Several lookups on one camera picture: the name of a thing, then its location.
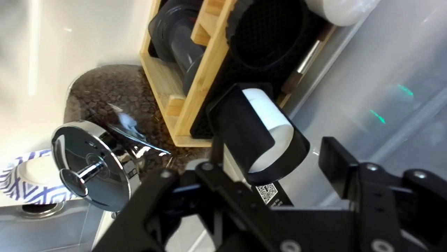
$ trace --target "white wall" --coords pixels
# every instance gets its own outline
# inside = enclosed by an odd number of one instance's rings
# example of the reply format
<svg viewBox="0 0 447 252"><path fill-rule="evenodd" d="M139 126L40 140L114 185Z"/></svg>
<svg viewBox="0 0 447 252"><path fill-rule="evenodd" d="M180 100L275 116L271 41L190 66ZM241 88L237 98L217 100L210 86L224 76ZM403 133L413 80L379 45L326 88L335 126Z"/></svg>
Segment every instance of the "white wall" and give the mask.
<svg viewBox="0 0 447 252"><path fill-rule="evenodd" d="M149 0L0 0L0 164L48 146L74 80L138 63Z"/></svg>
<svg viewBox="0 0 447 252"><path fill-rule="evenodd" d="M317 165L322 136L392 174L426 168L447 179L445 24L444 0L382 0L325 76L303 83L289 108L312 151L282 181L294 203L336 202Z"/></svg>

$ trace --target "black speckled countertop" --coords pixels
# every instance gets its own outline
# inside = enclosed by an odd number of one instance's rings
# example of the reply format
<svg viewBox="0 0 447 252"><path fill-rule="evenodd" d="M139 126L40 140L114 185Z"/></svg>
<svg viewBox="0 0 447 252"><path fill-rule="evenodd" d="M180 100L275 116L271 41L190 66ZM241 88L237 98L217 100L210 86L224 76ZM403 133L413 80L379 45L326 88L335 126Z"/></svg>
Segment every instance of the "black speckled countertop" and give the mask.
<svg viewBox="0 0 447 252"><path fill-rule="evenodd" d="M209 153L209 149L174 147L139 66L103 66L82 74L69 90L64 122L113 122L115 115L107 104L120 107L134 118L150 144L169 150L173 170L183 171L190 160L203 158ZM141 177L162 163L162 158L148 156Z"/></svg>

